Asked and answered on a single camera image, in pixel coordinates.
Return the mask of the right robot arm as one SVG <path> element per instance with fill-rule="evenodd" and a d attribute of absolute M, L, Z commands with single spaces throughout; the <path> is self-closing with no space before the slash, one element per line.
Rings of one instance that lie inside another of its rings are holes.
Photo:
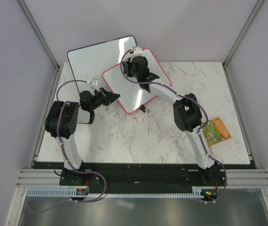
<path fill-rule="evenodd" d="M 170 86 L 170 79 L 155 59 L 144 56 L 124 60 L 102 74 L 110 90 L 126 113 L 133 113 L 155 96 L 173 108 L 174 122 L 183 131 L 193 147 L 199 168 L 199 181 L 210 185 L 218 174 L 218 163 L 208 152 L 202 132 L 203 108 L 194 94 L 182 95 Z"/>

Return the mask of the pink framed whiteboard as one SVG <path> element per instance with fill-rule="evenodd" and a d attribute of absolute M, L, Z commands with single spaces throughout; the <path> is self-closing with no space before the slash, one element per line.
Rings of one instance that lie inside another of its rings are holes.
<path fill-rule="evenodd" d="M 169 76 L 163 70 L 160 63 L 157 61 L 149 48 L 142 50 L 142 56 L 147 58 L 150 72 L 160 77 L 159 82 L 172 86 Z M 118 101 L 128 114 L 133 113 L 139 109 L 141 105 L 144 105 L 155 98 L 154 94 L 143 90 L 138 84 L 134 84 L 125 79 L 121 73 L 120 64 L 117 64 L 104 71 L 102 77 L 113 93 L 121 95 L 118 98 Z"/>

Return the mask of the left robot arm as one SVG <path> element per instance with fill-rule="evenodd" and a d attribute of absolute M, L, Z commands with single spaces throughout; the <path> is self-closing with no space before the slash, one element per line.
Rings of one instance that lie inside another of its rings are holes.
<path fill-rule="evenodd" d="M 79 94 L 79 102 L 54 101 L 45 120 L 45 130 L 58 143 L 64 167 L 73 170 L 70 180 L 76 185 L 86 181 L 86 173 L 81 171 L 83 160 L 79 155 L 74 134 L 77 124 L 91 125 L 95 119 L 95 110 L 104 105 L 108 106 L 121 95 L 106 91 L 104 88 L 95 90 L 94 94 L 85 90 Z"/>

